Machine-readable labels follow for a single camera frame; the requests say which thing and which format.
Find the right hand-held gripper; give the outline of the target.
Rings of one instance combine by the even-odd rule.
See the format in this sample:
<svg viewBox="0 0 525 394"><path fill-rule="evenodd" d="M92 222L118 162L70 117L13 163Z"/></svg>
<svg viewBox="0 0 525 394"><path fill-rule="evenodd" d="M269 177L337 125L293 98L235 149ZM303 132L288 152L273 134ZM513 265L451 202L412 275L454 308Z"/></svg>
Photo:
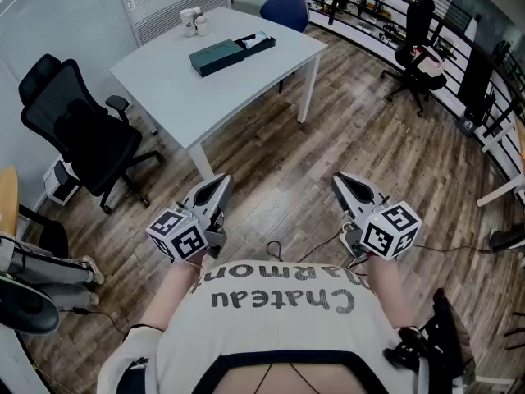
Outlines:
<svg viewBox="0 0 525 394"><path fill-rule="evenodd" d="M334 174L331 185L348 217L340 241L355 259L391 260L413 245L422 220L406 202L392 202L373 181L348 172Z"/></svg>

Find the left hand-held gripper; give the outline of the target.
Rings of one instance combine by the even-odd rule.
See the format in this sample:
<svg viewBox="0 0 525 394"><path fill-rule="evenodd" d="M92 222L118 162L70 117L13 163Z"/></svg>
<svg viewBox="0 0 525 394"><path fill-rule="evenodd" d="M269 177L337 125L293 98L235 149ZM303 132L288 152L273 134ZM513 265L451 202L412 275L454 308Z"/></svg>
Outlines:
<svg viewBox="0 0 525 394"><path fill-rule="evenodd" d="M227 240L225 211L233 187L233 176L225 173L198 183L146 227L149 238L173 262L187 262L204 250L215 259Z"/></svg>

